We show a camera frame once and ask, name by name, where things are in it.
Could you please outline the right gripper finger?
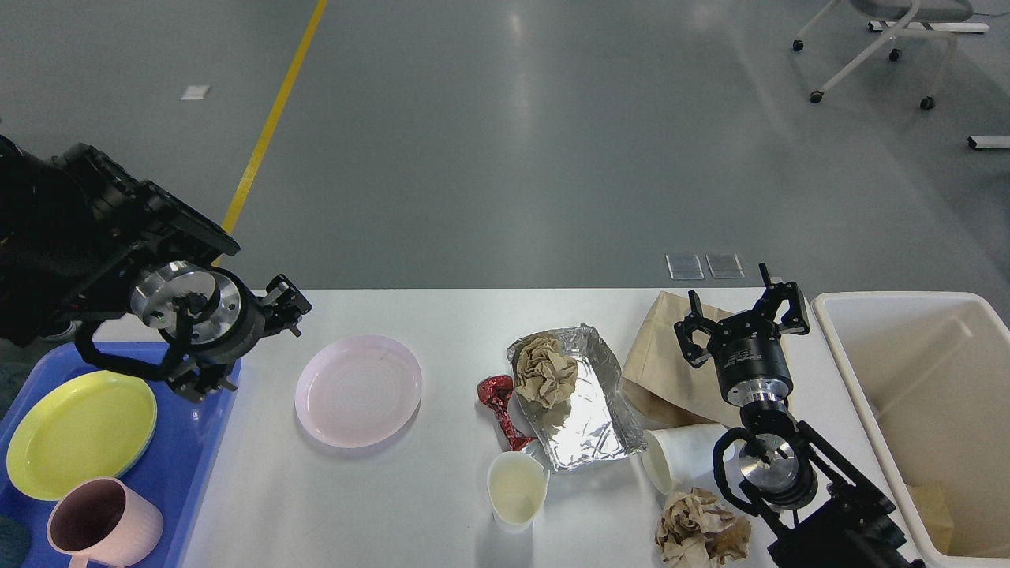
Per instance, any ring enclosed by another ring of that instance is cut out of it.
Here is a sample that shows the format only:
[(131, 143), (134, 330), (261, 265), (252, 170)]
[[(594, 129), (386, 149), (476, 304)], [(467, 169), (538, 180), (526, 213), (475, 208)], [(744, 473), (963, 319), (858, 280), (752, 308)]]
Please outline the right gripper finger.
[(695, 290), (688, 292), (689, 310), (684, 319), (674, 324), (674, 332), (682, 355), (686, 362), (693, 368), (699, 369), (711, 358), (708, 350), (694, 341), (695, 332), (704, 332), (708, 337), (712, 337), (715, 332), (715, 323), (704, 316), (702, 301)]
[(748, 338), (777, 339), (784, 334), (809, 334), (806, 302), (799, 285), (775, 280), (766, 263), (760, 263), (758, 269), (765, 290), (748, 316)]

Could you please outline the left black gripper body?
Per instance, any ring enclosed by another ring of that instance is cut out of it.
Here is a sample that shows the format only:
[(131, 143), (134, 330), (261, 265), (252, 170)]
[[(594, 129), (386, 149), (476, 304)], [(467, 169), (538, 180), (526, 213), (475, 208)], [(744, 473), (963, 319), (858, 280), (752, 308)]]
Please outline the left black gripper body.
[(228, 372), (267, 335), (271, 309), (234, 273), (183, 272), (183, 369)]

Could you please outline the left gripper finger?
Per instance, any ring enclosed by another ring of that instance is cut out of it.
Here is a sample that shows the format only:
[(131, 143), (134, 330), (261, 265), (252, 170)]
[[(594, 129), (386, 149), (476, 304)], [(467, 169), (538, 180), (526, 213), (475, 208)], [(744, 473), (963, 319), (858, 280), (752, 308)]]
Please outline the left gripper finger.
[(300, 338), (299, 324), (312, 309), (302, 291), (285, 274), (277, 274), (259, 297), (259, 310), (264, 319), (262, 338), (274, 337), (281, 332), (292, 332)]
[(198, 403), (218, 391), (235, 391), (238, 385), (232, 381), (232, 374), (238, 364), (238, 361), (212, 364), (199, 359), (187, 359), (168, 371), (163, 381), (188, 402)]

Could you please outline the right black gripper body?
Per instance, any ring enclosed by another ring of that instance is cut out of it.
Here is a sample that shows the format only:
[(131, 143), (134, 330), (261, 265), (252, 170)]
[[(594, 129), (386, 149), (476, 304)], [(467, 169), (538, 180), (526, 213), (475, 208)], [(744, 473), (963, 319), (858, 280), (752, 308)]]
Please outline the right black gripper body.
[(735, 314), (718, 321), (707, 350), (723, 399), (733, 406), (785, 402), (793, 381), (780, 344), (780, 326), (760, 314)]

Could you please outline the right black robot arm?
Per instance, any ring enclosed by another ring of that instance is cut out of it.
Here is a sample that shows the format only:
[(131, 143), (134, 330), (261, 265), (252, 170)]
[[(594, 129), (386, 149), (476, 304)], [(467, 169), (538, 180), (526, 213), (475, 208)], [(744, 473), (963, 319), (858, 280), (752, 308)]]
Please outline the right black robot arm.
[(810, 332), (804, 295), (793, 281), (760, 265), (764, 291), (750, 309), (725, 319), (704, 316), (690, 291), (689, 312), (674, 324), (686, 362), (713, 363), (722, 399), (739, 410), (712, 450), (722, 496), (760, 518), (775, 540), (779, 567), (922, 567), (901, 547), (891, 499), (815, 428), (789, 409), (794, 384), (782, 338)]

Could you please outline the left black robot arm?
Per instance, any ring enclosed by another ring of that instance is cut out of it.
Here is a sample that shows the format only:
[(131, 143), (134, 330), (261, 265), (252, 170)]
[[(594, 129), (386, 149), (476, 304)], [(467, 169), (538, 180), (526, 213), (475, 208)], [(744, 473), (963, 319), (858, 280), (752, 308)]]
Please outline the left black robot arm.
[[(261, 339), (298, 334), (312, 308), (285, 275), (257, 295), (216, 268), (237, 241), (93, 145), (40, 159), (3, 139), (1, 170), (2, 337), (15, 345), (78, 323), (86, 363), (202, 402), (234, 388), (235, 363)], [(95, 344), (102, 324), (126, 314), (166, 342), (159, 363)]]

